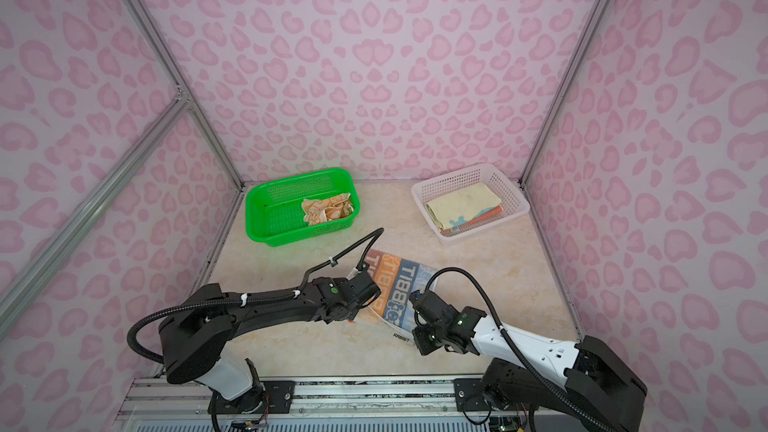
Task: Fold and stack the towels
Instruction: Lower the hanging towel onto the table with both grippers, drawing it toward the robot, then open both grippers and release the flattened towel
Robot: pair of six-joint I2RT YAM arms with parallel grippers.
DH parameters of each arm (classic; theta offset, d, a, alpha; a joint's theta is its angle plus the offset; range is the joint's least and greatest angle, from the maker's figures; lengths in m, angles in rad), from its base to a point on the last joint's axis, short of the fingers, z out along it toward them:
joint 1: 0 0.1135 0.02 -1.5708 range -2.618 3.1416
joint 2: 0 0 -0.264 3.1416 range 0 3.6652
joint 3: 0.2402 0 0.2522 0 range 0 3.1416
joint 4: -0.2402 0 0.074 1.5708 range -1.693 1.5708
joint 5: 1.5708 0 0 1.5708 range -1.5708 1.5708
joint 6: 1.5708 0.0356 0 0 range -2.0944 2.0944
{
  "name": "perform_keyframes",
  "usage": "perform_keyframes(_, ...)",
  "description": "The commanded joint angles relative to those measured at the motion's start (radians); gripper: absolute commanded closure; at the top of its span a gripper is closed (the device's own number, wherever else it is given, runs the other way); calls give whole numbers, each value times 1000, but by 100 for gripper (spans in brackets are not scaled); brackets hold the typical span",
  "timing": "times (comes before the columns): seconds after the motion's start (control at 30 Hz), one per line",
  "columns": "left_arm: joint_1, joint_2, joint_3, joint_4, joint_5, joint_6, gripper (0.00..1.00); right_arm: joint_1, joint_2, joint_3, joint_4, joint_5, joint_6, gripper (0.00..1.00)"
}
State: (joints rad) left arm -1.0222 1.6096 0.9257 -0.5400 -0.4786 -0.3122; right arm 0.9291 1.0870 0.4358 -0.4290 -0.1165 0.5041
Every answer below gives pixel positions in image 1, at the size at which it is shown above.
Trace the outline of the orange blue lettered towel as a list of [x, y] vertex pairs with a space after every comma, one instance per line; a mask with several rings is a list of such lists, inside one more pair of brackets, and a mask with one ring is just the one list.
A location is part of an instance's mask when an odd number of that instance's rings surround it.
[[396, 339], [412, 345], [416, 320], [410, 294], [423, 292], [438, 269], [376, 249], [366, 254], [365, 261], [381, 291], [369, 309], [393, 329]]

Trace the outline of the peach patterned towel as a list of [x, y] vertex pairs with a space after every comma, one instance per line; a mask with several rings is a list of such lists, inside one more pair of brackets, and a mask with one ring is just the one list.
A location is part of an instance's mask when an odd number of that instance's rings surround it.
[[304, 199], [301, 209], [304, 213], [303, 221], [309, 226], [344, 219], [355, 212], [350, 193], [323, 199]]

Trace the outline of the pale yellow teal towel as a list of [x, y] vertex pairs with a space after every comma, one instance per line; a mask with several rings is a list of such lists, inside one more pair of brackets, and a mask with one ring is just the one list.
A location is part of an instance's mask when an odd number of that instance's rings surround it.
[[442, 231], [499, 205], [502, 206], [499, 196], [486, 184], [476, 183], [427, 202], [425, 210]]

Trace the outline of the red brown bear towel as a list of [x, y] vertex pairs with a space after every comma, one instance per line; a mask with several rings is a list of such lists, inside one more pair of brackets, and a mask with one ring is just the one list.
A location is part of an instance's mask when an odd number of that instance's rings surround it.
[[469, 220], [469, 221], [462, 221], [461, 223], [454, 225], [448, 229], [444, 229], [441, 231], [442, 235], [448, 236], [451, 234], [458, 234], [462, 232], [465, 229], [469, 229], [471, 227], [474, 227], [475, 225], [481, 225], [483, 222], [487, 220], [494, 220], [497, 216], [499, 216], [503, 212], [503, 207], [501, 205], [494, 207], [492, 209], [489, 209], [488, 211], [476, 216], [475, 218]]

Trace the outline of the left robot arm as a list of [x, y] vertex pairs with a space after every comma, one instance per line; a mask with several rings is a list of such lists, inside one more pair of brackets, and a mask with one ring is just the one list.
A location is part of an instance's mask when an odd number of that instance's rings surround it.
[[295, 288], [225, 293], [217, 284], [199, 289], [159, 325], [166, 380], [196, 382], [228, 402], [261, 401], [264, 386], [251, 359], [225, 351], [245, 334], [293, 322], [351, 321], [381, 290], [369, 274], [318, 277]]

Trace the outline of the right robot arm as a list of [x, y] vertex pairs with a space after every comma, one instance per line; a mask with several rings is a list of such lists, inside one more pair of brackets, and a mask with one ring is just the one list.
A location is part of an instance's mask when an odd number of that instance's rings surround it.
[[490, 358], [480, 394], [491, 407], [542, 406], [578, 419], [589, 431], [639, 429], [647, 387], [602, 340], [546, 338], [474, 307], [457, 310], [433, 291], [413, 292], [409, 300], [422, 355], [443, 349]]

